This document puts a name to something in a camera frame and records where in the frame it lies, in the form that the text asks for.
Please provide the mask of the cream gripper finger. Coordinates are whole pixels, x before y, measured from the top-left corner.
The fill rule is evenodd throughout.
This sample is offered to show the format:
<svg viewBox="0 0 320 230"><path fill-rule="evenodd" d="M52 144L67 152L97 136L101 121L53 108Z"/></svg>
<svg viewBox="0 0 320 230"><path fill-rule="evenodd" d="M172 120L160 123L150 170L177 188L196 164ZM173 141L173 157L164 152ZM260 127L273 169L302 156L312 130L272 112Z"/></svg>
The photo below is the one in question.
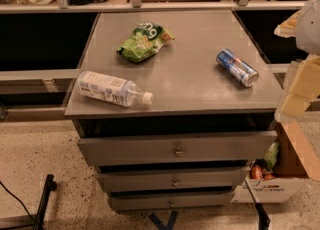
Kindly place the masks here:
<svg viewBox="0 0 320 230"><path fill-rule="evenodd" d="M302 62L292 61L284 79L275 111L277 122L290 123L301 116L320 96L320 56L309 55Z"/></svg>
<svg viewBox="0 0 320 230"><path fill-rule="evenodd" d="M279 24L275 28L274 34L283 38L295 37L300 13L301 11L295 12L287 20Z"/></svg>

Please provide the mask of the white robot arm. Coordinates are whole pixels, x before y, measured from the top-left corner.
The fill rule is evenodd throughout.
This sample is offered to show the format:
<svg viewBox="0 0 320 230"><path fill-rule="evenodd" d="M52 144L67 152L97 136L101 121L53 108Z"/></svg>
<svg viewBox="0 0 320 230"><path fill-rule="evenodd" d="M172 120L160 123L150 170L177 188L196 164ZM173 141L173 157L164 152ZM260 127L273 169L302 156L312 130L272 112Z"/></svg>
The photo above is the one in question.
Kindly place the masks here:
<svg viewBox="0 0 320 230"><path fill-rule="evenodd" d="M301 116L320 95L320 0L308 0L274 30L283 38L294 37L298 49L308 53L301 63L289 66L275 119L289 123Z"/></svg>

